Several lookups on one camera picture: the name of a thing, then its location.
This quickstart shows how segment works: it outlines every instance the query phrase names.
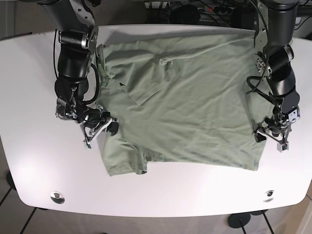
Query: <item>metal bracket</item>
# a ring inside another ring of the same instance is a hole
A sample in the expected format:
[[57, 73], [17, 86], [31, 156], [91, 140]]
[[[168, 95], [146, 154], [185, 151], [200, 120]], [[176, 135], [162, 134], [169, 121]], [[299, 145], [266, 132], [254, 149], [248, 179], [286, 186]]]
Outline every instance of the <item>metal bracket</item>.
[[277, 142], [277, 150], [279, 152], [282, 152], [284, 150], [289, 150], [289, 142], [287, 141], [287, 138], [288, 138], [289, 132], [291, 131], [291, 125], [292, 124], [289, 123], [289, 125], [287, 126], [286, 135], [281, 140], [278, 140], [277, 138], [275, 138], [275, 137], [271, 136], [270, 134], [266, 133], [266, 129], [265, 128], [257, 129], [256, 133], [257, 134], [261, 134], [264, 137], [269, 137], [269, 138], [275, 140]]
[[112, 123], [112, 122], [115, 122], [116, 119], [113, 119], [113, 118], [108, 118], [107, 121], [105, 122], [105, 124], [103, 125], [100, 125], [98, 126], [95, 131], [94, 129], [92, 129], [92, 134], [91, 136], [88, 136], [87, 133], [86, 133], [86, 127], [84, 126], [84, 124], [80, 125], [80, 128], [82, 130], [82, 133], [84, 135], [84, 138], [85, 140], [83, 142], [86, 143], [87, 147], [89, 149], [91, 149], [91, 145], [90, 145], [90, 142], [93, 140], [93, 139], [96, 139], [98, 137], [98, 135], [102, 132], [102, 131], [106, 131], [107, 127]]

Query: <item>black wire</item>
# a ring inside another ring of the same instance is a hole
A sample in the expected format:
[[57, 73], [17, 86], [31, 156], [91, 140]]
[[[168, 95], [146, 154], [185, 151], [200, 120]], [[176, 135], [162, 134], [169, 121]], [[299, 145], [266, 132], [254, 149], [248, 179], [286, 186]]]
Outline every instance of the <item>black wire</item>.
[[200, 12], [200, 13], [201, 13], [201, 14], [204, 14], [204, 15], [206, 15], [206, 16], [209, 16], [210, 18], [212, 18], [212, 19], [214, 20], [214, 22], [216, 22], [217, 26], [219, 26], [218, 21], [217, 21], [214, 17], [212, 17], [208, 12]]
[[[56, 66], [55, 66], [55, 41], [56, 41], [56, 36], [57, 36], [57, 29], [55, 30], [55, 34], [54, 34], [54, 42], [53, 42], [53, 67], [54, 67], [54, 72], [55, 72], [55, 76], [56, 78], [58, 79], [58, 74], [57, 74], [57, 70], [56, 70]], [[79, 115], [77, 115], [77, 112], [71, 107], [70, 103], [68, 102], [68, 100], [66, 98], [64, 98], [65, 102], [67, 103], [67, 105], [69, 106], [69, 108], [71, 109], [72, 112], [74, 112], [76, 114], [76, 116], [80, 119], [82, 119], [83, 121], [87, 122], [87, 123], [92, 123], [92, 124], [95, 124], [96, 122], [94, 121], [88, 121], [88, 120], [85, 120], [83, 118], [81, 118]]]
[[[254, 89], [254, 85], [251, 83], [251, 80], [260, 80], [261, 77], [256, 77], [256, 76], [251, 76], [247, 78], [247, 84], [249, 85], [249, 87], [251, 87], [252, 89]], [[260, 91], [259, 89], [255, 88], [254, 90], [255, 93], [259, 94], [261, 97], [263, 97], [265, 100], [267, 100], [268, 102], [270, 102], [271, 104], [273, 104], [274, 106], [277, 107], [277, 109], [279, 110], [279, 112], [281, 112], [281, 109], [279, 108], [277, 102], [270, 97], [269, 95], [263, 93], [262, 91]]]
[[[268, 30], [268, 26], [264, 20], [264, 17], [261, 13], [261, 11], [259, 10], [258, 6], [252, 1], [252, 0], [248, 0], [252, 5], [253, 7], [257, 10], [262, 22], [263, 22], [263, 26], [264, 26], [264, 29], [265, 29], [265, 32], [267, 34], [267, 40], [269, 42], [269, 30]], [[264, 78], [264, 74], [265, 74], [265, 71], [267, 70], [267, 67], [268, 67], [268, 63], [269, 63], [269, 53], [267, 51], [267, 54], [266, 54], [266, 61], [265, 61], [265, 68], [264, 68], [264, 71], [262, 73], [262, 76], [261, 76], [261, 79], [258, 81], [258, 83], [255, 85], [255, 87], [253, 89], [251, 89], [250, 91], [248, 91], [246, 94], [250, 94], [252, 92], [254, 92], [256, 90], [256, 88], [259, 86], [259, 84], [262, 82], [263, 78]]]
[[88, 101], [83, 101], [82, 103], [85, 104], [85, 105], [89, 105], [93, 102], [95, 102], [97, 100], [97, 97], [98, 97], [98, 94], [99, 94], [99, 76], [98, 76], [98, 70], [97, 68], [95, 67], [95, 65], [93, 63], [91, 63], [91, 67], [93, 68], [94, 70], [94, 73], [96, 75], [96, 91], [94, 93], [94, 96], [92, 99], [88, 100]]
[[298, 30], [308, 19], [310, 19], [312, 16], [307, 17], [295, 30]]
[[212, 7], [210, 7], [209, 5], [207, 5], [206, 3], [204, 3], [203, 1], [201, 0], [192, 0], [192, 2], [194, 1], [198, 1], [198, 2], [201, 2], [202, 4], [204, 4], [205, 6], [207, 6], [210, 10], [212, 10], [217, 16], [219, 16], [224, 22], [226, 22], [230, 27], [231, 27], [231, 24], [226, 20], [224, 19], [224, 17], [222, 15], [220, 15], [219, 13], [217, 13]]
[[54, 33], [54, 42], [53, 42], [53, 66], [54, 66], [54, 73], [55, 73], [55, 76], [58, 78], [57, 69], [56, 69], [56, 67], [55, 67], [55, 41], [56, 41], [56, 38], [57, 38], [57, 32], [58, 32], [58, 30], [55, 29], [55, 33]]
[[300, 7], [300, 6], [305, 6], [309, 1], [311, 1], [311, 0], [307, 0], [304, 4], [298, 4], [298, 6]]

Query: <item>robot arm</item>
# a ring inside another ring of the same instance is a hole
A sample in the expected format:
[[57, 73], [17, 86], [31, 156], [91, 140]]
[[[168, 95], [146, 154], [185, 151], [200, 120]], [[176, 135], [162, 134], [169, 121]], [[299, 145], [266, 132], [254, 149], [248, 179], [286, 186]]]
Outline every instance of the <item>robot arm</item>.
[[[59, 30], [58, 41], [61, 51], [58, 59], [58, 75], [55, 92], [58, 96], [56, 115], [62, 120], [74, 120], [80, 125], [86, 145], [102, 131], [115, 134], [118, 131], [117, 119], [102, 107], [93, 109], [88, 105], [98, 97], [100, 82], [98, 71], [92, 64], [98, 36], [94, 16], [83, 0], [22, 0], [37, 2]], [[89, 83], [87, 75], [90, 67], [97, 79], [95, 96], [84, 100]]]
[[[58, 41], [61, 51], [58, 59], [58, 76], [55, 82], [57, 99], [57, 117], [74, 120], [80, 124], [89, 142], [102, 131], [115, 134], [118, 131], [117, 120], [102, 108], [89, 107], [98, 96], [99, 78], [97, 70], [91, 64], [97, 43], [98, 28], [95, 26], [91, 10], [83, 0], [21, 0], [38, 3], [49, 16], [50, 21], [59, 30]], [[280, 151], [288, 149], [287, 137], [291, 124], [300, 117], [299, 94], [295, 89], [295, 76], [291, 67], [294, 57], [289, 43], [293, 37], [298, 0], [256, 0], [258, 8], [258, 29], [254, 43], [257, 48], [257, 67], [262, 77], [249, 77], [247, 83], [253, 92], [258, 93], [274, 105], [273, 116], [254, 128], [257, 142], [267, 137], [278, 142]], [[95, 70], [97, 89], [94, 98], [85, 101], [88, 90], [87, 74], [90, 67]], [[271, 92], [269, 95], [257, 89], [251, 80], [258, 83], [266, 78]]]
[[275, 107], [273, 116], [264, 119], [267, 124], [259, 124], [255, 128], [257, 142], [270, 137], [278, 142], [278, 150], [289, 148], [287, 137], [291, 131], [291, 124], [300, 117], [300, 96], [295, 89], [295, 75], [291, 67], [294, 57], [289, 43], [293, 37], [298, 0], [258, 0], [257, 6], [263, 20], [258, 17], [258, 29], [255, 33], [255, 47], [258, 51], [257, 68], [264, 73], [271, 92], [269, 96], [251, 84], [253, 77], [247, 80], [249, 86]]

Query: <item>tabletop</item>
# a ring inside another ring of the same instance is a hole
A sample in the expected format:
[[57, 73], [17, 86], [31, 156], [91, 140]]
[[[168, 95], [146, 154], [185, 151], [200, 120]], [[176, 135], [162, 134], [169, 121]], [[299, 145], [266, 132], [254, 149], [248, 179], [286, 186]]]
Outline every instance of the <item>tabletop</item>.
[[[121, 25], [100, 27], [97, 43], [211, 33], [252, 34], [206, 26]], [[256, 172], [149, 162], [144, 175], [109, 177], [100, 157], [105, 133], [95, 147], [87, 149], [80, 127], [55, 116], [53, 38], [54, 32], [50, 32], [0, 42], [0, 136], [25, 204], [94, 215], [183, 217], [271, 209], [304, 198], [312, 178], [311, 41], [292, 42], [301, 119], [292, 126], [289, 151], [280, 153], [276, 143], [268, 140]], [[92, 83], [93, 72], [88, 79]], [[64, 196], [63, 204], [50, 198], [53, 191]], [[270, 199], [268, 191], [273, 191]]]

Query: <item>green t-shirt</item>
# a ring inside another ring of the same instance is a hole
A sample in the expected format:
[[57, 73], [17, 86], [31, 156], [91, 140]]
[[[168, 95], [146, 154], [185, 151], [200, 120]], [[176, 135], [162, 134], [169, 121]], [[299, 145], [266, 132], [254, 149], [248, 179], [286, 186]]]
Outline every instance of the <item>green t-shirt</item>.
[[257, 170], [265, 143], [252, 123], [271, 106], [245, 95], [246, 78], [258, 75], [253, 43], [222, 34], [100, 45], [97, 102], [120, 124], [102, 150], [108, 174], [143, 174], [148, 161]]

